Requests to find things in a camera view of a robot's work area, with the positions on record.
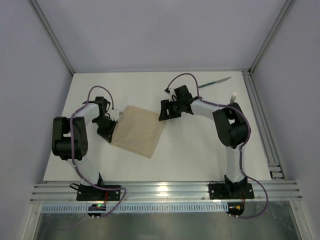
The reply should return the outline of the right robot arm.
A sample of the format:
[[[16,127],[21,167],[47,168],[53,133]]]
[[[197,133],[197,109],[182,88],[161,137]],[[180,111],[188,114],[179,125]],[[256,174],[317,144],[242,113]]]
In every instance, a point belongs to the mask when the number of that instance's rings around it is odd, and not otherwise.
[[[208,185],[211,200],[241,199],[252,190],[248,177],[243,173],[243,144],[250,136],[248,122],[236,102],[219,106],[193,97],[186,85],[164,90],[169,99],[160,102],[158,120],[180,118],[182,113],[208,118],[214,122],[218,139],[226,150],[226,174],[224,182],[211,181]]]

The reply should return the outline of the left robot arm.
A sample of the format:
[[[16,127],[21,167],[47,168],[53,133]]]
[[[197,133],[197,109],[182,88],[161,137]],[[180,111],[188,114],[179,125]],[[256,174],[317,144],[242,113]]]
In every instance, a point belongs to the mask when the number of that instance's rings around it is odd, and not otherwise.
[[[122,114],[113,107],[113,103],[98,96],[83,102],[70,117],[53,119],[51,151],[74,169],[82,186],[105,189],[101,174],[87,156],[87,126],[96,125],[97,135],[110,144]]]

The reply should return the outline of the beige cloth napkin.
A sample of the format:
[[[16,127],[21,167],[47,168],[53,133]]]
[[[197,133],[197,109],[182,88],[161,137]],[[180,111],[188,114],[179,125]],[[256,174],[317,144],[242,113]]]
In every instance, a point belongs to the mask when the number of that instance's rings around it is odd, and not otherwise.
[[[128,105],[116,124],[111,145],[151,158],[165,125],[157,113]]]

